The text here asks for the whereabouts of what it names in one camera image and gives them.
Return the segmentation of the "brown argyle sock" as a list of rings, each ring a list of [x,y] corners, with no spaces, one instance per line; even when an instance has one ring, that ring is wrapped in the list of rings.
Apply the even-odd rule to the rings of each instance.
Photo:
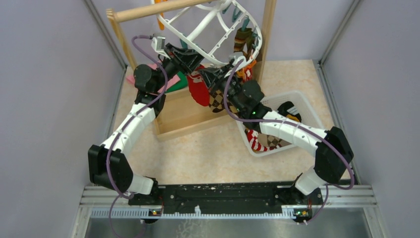
[[[220,113],[225,110],[223,93],[220,90],[209,93],[209,108],[213,113]]]

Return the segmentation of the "red white striped sock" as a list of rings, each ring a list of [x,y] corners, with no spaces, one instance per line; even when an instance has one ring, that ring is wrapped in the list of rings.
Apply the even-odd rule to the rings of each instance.
[[[249,142],[250,148],[253,152],[266,152],[271,150],[270,147],[263,146],[259,140],[258,135],[259,133],[254,130],[245,130],[245,134],[247,137],[247,140]]]

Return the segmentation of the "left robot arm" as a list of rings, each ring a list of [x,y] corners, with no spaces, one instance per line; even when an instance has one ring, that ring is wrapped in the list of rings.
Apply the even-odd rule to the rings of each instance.
[[[134,104],[115,132],[101,145],[88,150],[90,181],[121,194],[139,193],[147,205],[158,201],[159,192],[154,181],[135,174],[126,156],[133,149],[142,132],[160,114],[165,102],[164,90],[171,78],[181,72],[188,75],[195,71],[203,56],[195,50],[181,49],[168,43],[163,48],[164,58],[152,68],[138,65],[134,71],[137,96]]]

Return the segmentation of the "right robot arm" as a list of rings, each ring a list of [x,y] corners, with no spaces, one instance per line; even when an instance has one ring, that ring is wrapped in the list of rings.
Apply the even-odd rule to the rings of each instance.
[[[345,172],[350,175],[350,185],[355,179],[350,167],[354,153],[342,129],[320,129],[298,123],[279,114],[262,103],[264,93],[255,80],[240,83],[236,69],[202,68],[199,74],[207,88],[223,92],[223,101],[229,115],[249,129],[283,139],[314,156],[315,164],[294,183],[290,197],[296,204],[304,204],[311,193],[326,184],[337,186]]]

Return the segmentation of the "orange clip at back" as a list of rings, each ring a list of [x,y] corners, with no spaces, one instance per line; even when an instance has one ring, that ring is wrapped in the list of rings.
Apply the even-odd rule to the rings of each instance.
[[[154,2],[154,4],[157,4],[157,3],[161,3],[161,2],[166,2],[166,0],[153,0],[153,2]],[[163,12],[161,12],[157,15],[157,22],[158,22],[159,29],[161,31],[163,31],[165,29],[165,25],[163,24],[163,21],[162,21],[163,18],[164,18],[164,13]]]

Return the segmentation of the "white round clip hanger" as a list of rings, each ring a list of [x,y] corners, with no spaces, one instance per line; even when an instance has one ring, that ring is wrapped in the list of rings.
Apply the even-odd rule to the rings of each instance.
[[[203,55],[205,61],[214,66],[223,66],[234,52],[234,38],[238,29],[252,28],[261,36],[254,59],[246,57],[243,68],[256,60],[263,48],[261,28],[251,13],[237,0],[214,0],[202,4],[185,6],[164,12],[164,31],[185,41],[189,49]]]

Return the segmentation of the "wooden hanger rack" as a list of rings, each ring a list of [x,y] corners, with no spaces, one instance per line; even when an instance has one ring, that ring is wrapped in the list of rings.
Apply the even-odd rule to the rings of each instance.
[[[205,3],[204,0],[169,0],[154,4],[151,0],[146,6],[132,9],[115,11],[112,8],[106,10],[106,16],[112,29],[122,47],[122,50],[132,68],[138,63],[134,57],[130,44],[127,41],[121,23],[138,20],[144,17],[155,16],[161,12],[180,9],[185,6]],[[263,46],[256,58],[256,65],[253,67],[254,80],[262,81],[263,69],[266,60],[266,53],[271,36],[272,23],[275,13],[276,1],[259,0],[257,4],[264,6],[262,24],[259,25],[263,36]],[[188,89],[170,92],[166,96],[162,112],[155,119],[155,135],[160,141],[167,141],[190,133],[201,131],[224,124],[230,120],[226,112],[212,113],[209,107],[197,104],[191,97]]]

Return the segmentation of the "green cloth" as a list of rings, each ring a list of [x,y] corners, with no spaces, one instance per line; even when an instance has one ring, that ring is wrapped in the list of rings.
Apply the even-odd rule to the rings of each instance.
[[[188,82],[186,78],[180,78],[177,82],[174,79],[171,79],[168,82],[166,93],[178,91],[187,87]]]

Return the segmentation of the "pink cloth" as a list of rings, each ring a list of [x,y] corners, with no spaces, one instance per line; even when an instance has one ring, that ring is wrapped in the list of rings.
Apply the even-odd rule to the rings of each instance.
[[[148,66],[150,66],[152,69],[157,69],[157,65],[156,65],[155,63],[149,63],[149,64],[148,64]],[[126,76],[125,76],[125,80],[126,80],[129,84],[131,84],[131,85],[133,85],[133,86],[134,86],[134,84],[135,84],[135,79],[134,79],[133,74],[128,74],[128,75],[126,75]],[[181,79],[180,79],[180,77],[179,77],[178,75],[175,75],[175,76],[173,76],[171,79],[169,79],[169,81],[168,81],[168,85],[167,85],[167,87],[166,87],[166,93],[167,93],[167,92],[169,92],[169,89],[170,89],[171,87],[173,87],[176,83],[178,83],[178,82],[180,82],[180,81],[181,81]]]

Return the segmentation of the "navy white red hanging sock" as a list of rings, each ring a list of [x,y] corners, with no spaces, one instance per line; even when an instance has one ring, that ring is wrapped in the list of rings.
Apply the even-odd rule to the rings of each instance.
[[[238,71],[238,76],[242,78],[243,82],[247,82],[252,79],[253,77],[253,67],[257,62],[254,60],[240,71]]]

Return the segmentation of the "olive striped hanging sock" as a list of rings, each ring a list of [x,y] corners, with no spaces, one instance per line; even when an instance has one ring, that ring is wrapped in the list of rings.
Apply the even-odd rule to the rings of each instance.
[[[234,38],[234,52],[249,53],[252,49],[252,44],[255,38],[253,36],[252,28],[238,29]]]

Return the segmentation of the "black sock in basket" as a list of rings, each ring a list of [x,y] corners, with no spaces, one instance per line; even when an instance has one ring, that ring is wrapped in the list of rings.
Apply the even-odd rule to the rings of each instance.
[[[302,122],[302,117],[297,110],[296,106],[291,101],[282,103],[276,110],[280,115],[287,117],[291,120]]]

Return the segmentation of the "white plastic laundry basket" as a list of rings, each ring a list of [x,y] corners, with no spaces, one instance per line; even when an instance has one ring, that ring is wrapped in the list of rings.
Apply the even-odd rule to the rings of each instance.
[[[261,100],[261,103],[274,110],[274,109],[277,109],[282,103],[284,103],[286,101],[291,101],[296,106],[297,110],[299,111],[299,113],[302,117],[302,123],[303,124],[305,124],[307,126],[315,127],[315,128],[324,129],[324,126],[323,126],[319,116],[317,115],[317,113],[313,109],[309,100],[306,98],[306,96],[301,91],[293,90],[293,91],[289,91],[289,92],[275,94],[275,95],[272,95],[272,96],[266,96]],[[248,152],[254,157],[267,156],[267,155],[282,152],[282,151],[289,150],[289,149],[292,149],[292,148],[296,147],[295,145],[290,144],[288,146],[275,148],[275,149],[272,149],[272,150],[269,150],[269,151],[266,151],[266,152],[253,152],[250,148],[249,142],[248,142],[246,134],[245,134],[246,127],[240,121],[236,121],[236,123],[237,123],[238,129],[239,129],[240,136],[241,136]]]

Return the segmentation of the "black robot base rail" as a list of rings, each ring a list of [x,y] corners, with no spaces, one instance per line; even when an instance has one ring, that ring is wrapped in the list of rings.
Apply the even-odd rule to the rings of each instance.
[[[324,206],[319,188],[309,195],[298,191],[292,181],[154,184],[149,195],[135,194],[130,206],[148,208],[149,216],[197,218],[277,218],[308,222],[314,207]]]

